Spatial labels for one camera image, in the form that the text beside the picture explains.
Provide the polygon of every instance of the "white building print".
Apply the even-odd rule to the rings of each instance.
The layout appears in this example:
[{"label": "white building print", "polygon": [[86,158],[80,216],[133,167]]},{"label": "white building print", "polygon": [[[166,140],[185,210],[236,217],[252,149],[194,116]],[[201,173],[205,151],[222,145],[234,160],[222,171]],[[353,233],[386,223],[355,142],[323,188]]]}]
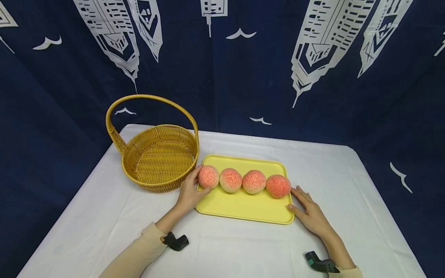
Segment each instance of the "white building print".
[{"label": "white building print", "polygon": [[[19,27],[16,21],[12,18],[11,14],[9,14],[8,10],[0,1],[0,28],[2,27]],[[3,38],[0,36],[0,41],[12,52],[15,52],[6,44]]]},{"label": "white building print", "polygon": [[442,42],[442,45],[439,47],[439,49],[436,51],[436,53],[434,53],[433,56],[439,55],[442,52],[442,50],[444,50],[444,48],[445,48],[445,40]]},{"label": "white building print", "polygon": [[102,51],[133,82],[138,76],[139,50],[123,0],[74,0]]},{"label": "white building print", "polygon": [[201,15],[205,16],[212,37],[212,17],[227,16],[228,0],[201,0]]},{"label": "white building print", "polygon": [[296,97],[337,66],[376,0],[310,0],[292,56]]},{"label": "white building print", "polygon": [[129,6],[139,34],[159,63],[162,29],[161,15],[156,0],[129,0]]},{"label": "white building print", "polygon": [[377,59],[412,2],[413,0],[380,0],[371,22],[363,33],[364,42],[360,50],[362,67],[357,78]]}]

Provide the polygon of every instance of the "blue curtain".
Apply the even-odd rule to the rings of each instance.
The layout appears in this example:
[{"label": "blue curtain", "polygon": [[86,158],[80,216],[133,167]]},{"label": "blue curtain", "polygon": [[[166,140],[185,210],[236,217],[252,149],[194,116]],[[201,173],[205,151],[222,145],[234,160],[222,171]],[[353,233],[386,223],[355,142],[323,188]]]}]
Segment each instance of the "blue curtain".
[{"label": "blue curtain", "polygon": [[[352,147],[439,277],[444,19],[439,0],[0,0],[0,276],[18,274],[110,146],[107,108],[137,92],[200,130]],[[116,110],[118,130],[191,128],[155,101]]]}]

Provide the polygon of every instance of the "white tablecloth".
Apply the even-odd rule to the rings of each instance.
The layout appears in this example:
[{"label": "white tablecloth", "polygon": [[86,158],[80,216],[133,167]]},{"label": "white tablecloth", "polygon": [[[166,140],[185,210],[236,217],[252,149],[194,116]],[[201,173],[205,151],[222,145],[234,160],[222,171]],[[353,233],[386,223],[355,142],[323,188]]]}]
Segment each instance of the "white tablecloth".
[{"label": "white tablecloth", "polygon": [[[146,125],[128,125],[128,141]],[[366,278],[425,277],[359,157],[349,147],[199,132],[200,163],[208,154],[283,163],[293,186],[311,193]],[[20,278],[96,278],[179,190],[150,193],[126,177],[112,145],[85,181]],[[303,254],[327,258],[322,242],[295,218],[276,225],[207,216],[193,210],[174,228],[190,244],[167,249],[142,277],[325,277]]]}]

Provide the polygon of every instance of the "woven basket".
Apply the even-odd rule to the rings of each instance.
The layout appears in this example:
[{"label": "woven basket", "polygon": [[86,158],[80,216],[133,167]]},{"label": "woven basket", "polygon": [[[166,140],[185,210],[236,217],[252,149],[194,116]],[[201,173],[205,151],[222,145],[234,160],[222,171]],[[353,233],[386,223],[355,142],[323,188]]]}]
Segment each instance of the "woven basket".
[{"label": "woven basket", "polygon": [[[140,132],[128,144],[111,123],[111,113],[121,102],[134,98],[162,101],[183,112],[193,125],[194,135],[177,125],[157,125]],[[115,101],[105,118],[108,134],[122,155],[125,174],[140,187],[162,193],[175,190],[196,167],[199,154],[198,126],[184,108],[162,97],[131,95]]]}]

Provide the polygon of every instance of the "peach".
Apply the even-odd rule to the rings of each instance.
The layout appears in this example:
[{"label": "peach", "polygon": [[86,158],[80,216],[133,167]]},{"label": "peach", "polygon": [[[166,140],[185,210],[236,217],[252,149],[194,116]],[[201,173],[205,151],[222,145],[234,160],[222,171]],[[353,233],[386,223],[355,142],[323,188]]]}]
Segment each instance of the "peach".
[{"label": "peach", "polygon": [[266,190],[275,198],[281,198],[291,191],[291,182],[282,175],[272,175],[266,180]]},{"label": "peach", "polygon": [[202,187],[215,188],[219,183],[219,172],[212,165],[204,165],[198,173],[198,182]]},{"label": "peach", "polygon": [[256,194],[266,186],[266,177],[261,171],[250,170],[243,177],[243,188],[249,194]]},{"label": "peach", "polygon": [[221,174],[219,175],[219,183],[224,191],[234,193],[241,187],[243,178],[237,170],[226,168],[221,171]]}]

